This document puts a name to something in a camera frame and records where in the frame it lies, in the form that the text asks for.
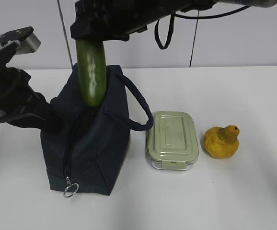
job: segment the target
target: green cucumber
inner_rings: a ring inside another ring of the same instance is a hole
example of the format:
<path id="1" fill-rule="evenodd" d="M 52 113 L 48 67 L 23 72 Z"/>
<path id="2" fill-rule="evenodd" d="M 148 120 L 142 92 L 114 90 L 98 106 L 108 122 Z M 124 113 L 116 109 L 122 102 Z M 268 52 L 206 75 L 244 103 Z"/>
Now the green cucumber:
<path id="1" fill-rule="evenodd" d="M 79 81 L 88 107 L 99 107 L 106 91 L 104 43 L 76 40 Z"/>

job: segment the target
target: zipper pull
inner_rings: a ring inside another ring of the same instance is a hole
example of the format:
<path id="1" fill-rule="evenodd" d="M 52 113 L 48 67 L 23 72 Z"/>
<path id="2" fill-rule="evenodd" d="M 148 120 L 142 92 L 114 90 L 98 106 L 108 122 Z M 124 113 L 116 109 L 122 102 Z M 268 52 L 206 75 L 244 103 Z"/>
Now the zipper pull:
<path id="1" fill-rule="evenodd" d="M 64 190 L 64 193 L 63 193 L 63 196 L 65 197 L 65 198 L 69 198 L 69 197 L 72 197 L 73 195 L 75 195 L 76 193 L 77 193 L 77 191 L 78 191 L 78 189 L 79 189 L 79 184 L 78 183 L 71 183 L 71 181 L 70 181 L 70 177 L 69 176 L 67 176 L 66 177 L 66 182 L 67 182 L 67 187 L 65 188 L 65 190 Z M 69 193 L 71 193 L 70 195 L 66 195 L 66 193 L 68 192 L 68 190 L 70 189 L 70 188 L 74 188 L 74 186 L 76 186 L 76 188 L 75 188 L 75 190 L 73 191 L 73 192 L 69 192 Z"/>

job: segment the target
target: bag strap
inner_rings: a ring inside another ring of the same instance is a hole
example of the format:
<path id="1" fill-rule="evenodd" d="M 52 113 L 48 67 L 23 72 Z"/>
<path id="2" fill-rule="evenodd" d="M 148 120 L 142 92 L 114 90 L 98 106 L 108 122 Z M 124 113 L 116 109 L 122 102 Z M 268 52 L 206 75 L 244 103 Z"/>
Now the bag strap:
<path id="1" fill-rule="evenodd" d="M 137 87 L 133 84 L 133 82 L 127 78 L 126 76 L 122 75 L 122 74 L 116 74 L 115 75 L 132 93 L 132 95 L 136 98 L 136 100 L 138 101 L 138 103 L 140 104 L 140 106 L 143 108 L 143 110 L 145 111 L 145 113 L 147 114 L 148 117 L 148 121 L 145 125 L 142 125 L 138 122 L 135 122 L 127 117 L 109 112 L 109 111 L 105 111 L 104 113 L 109 115 L 110 117 L 112 117 L 114 120 L 117 120 L 125 125 L 127 125 L 130 129 L 135 130 L 135 131 L 144 131 L 144 130 L 148 130 L 151 129 L 153 126 L 153 116 L 152 113 L 149 109 L 149 106 L 145 100 L 145 98 L 143 97 L 143 95 L 139 92 L 139 90 L 137 89 Z"/>

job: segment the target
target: white wall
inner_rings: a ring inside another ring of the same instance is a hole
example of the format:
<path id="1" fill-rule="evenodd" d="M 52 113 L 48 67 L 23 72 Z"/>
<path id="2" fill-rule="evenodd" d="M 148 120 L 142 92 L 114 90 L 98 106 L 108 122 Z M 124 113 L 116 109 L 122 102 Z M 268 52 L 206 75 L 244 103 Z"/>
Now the white wall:
<path id="1" fill-rule="evenodd" d="M 75 18 L 75 0 L 61 0 L 68 35 Z M 201 15 L 227 12 L 236 5 L 218 4 Z M 67 50 L 55 0 L 4 0 L 0 3 L 0 34 L 24 26 L 33 26 L 42 41 L 34 54 L 16 57 L 10 65 L 23 69 L 69 68 Z M 160 34 L 166 38 L 168 18 L 160 23 Z M 130 41 L 105 42 L 107 64 L 124 68 L 187 67 L 194 35 L 194 20 L 175 20 L 172 43 L 162 51 L 154 40 L 154 23 L 142 34 L 133 34 Z M 76 60 L 74 41 L 71 53 Z M 200 20 L 194 51 L 193 67 L 277 65 L 277 5 L 250 8 L 233 16 Z"/>
<path id="2" fill-rule="evenodd" d="M 55 0 L 0 0 L 0 34 L 33 26 L 42 44 L 34 54 L 14 57 L 21 69 L 70 68 Z"/>

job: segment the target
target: glass food storage container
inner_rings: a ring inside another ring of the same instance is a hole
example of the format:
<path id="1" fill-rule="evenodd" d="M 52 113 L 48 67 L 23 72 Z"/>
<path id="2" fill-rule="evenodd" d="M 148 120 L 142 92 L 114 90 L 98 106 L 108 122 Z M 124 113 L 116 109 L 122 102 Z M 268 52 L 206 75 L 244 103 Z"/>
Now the glass food storage container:
<path id="1" fill-rule="evenodd" d="M 187 170 L 198 159 L 198 141 L 191 116 L 183 112 L 155 112 L 146 132 L 146 155 L 156 169 Z"/>

